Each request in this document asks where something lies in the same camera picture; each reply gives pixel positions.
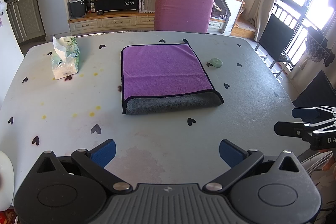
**gray bin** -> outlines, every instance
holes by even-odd
[[[72,17],[82,17],[85,15],[85,0],[69,1]]]

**purple towel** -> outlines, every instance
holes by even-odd
[[[128,46],[121,56],[124,114],[223,103],[188,44]]]

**black chair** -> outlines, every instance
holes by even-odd
[[[262,45],[264,49],[268,52],[268,55],[270,55],[274,59],[273,63],[269,67],[270,69],[272,69],[276,62],[286,63],[279,72],[274,73],[276,74],[276,78],[278,78],[281,72],[283,72],[287,64],[292,61],[284,52],[284,49],[290,43],[293,35],[293,29],[288,27],[274,14],[271,14],[265,31],[263,32],[256,48],[254,49],[255,51],[257,51],[259,46]],[[262,56],[261,58],[264,58],[264,61],[266,61],[268,55]]]
[[[333,88],[329,79],[321,70],[305,90],[297,97],[293,105],[295,107],[318,107],[332,106],[336,107],[336,90]],[[303,122],[316,123],[325,120],[325,117],[316,119],[302,119]]]

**cabinet drawer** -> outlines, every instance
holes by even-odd
[[[87,30],[87,29],[93,29],[93,28],[101,28],[101,18],[98,19],[92,19],[92,20],[85,20],[80,21],[76,23],[69,23],[70,31],[80,31],[80,30]]]
[[[209,28],[220,29],[222,26],[222,22],[219,21],[210,21]]]
[[[111,17],[103,18],[104,28],[118,28],[123,26],[135,26],[137,22],[137,17]]]
[[[137,25],[154,25],[154,16],[137,16],[136,17]]]

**chair back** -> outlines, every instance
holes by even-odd
[[[293,105],[295,107],[318,107],[318,106],[332,106],[336,107],[336,91],[329,79],[321,70],[305,90],[297,97]],[[317,119],[302,119],[304,122],[321,122],[325,120],[324,117]]]
[[[279,57],[294,35],[294,30],[284,22],[271,14],[265,31],[260,37],[259,44],[264,47],[268,54],[275,60]]]
[[[214,0],[156,0],[155,31],[206,33]]]

